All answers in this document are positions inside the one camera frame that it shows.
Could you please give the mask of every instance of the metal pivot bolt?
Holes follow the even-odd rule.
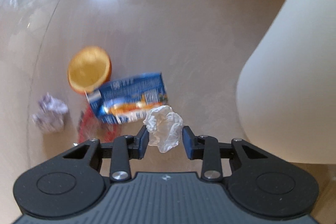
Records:
[[[203,174],[207,179],[218,179],[221,176],[221,173],[219,173],[216,170],[209,170],[204,172]]]
[[[117,171],[112,174],[112,178],[115,180],[124,180],[128,178],[128,173],[125,171]]]

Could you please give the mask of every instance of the crumpled tissue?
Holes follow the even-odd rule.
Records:
[[[166,153],[179,144],[183,120],[170,106],[151,109],[143,123],[149,132],[148,145],[157,146],[161,153]]]
[[[47,93],[38,101],[40,111],[33,114],[33,121],[44,133],[58,132],[64,128],[64,117],[68,113],[67,105]]]

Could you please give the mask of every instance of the orange half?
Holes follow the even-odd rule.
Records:
[[[112,64],[105,50],[89,46],[75,54],[68,66],[71,88],[80,94],[90,93],[110,80]]]

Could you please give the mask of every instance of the tiled floor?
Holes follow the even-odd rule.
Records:
[[[76,142],[85,99],[68,86],[73,54],[105,48],[113,78],[162,71],[169,102],[195,134],[222,142],[243,137],[236,113],[239,73],[284,0],[0,0],[1,223],[19,210],[16,177]],[[42,135],[31,115],[50,92],[69,106],[66,130]],[[128,124],[136,134],[141,123]],[[183,147],[160,154],[149,147],[137,170],[199,170]]]

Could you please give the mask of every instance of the crushed juice carton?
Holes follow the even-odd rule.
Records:
[[[107,82],[87,94],[87,100],[99,120],[117,124],[145,119],[149,110],[168,103],[161,73]]]

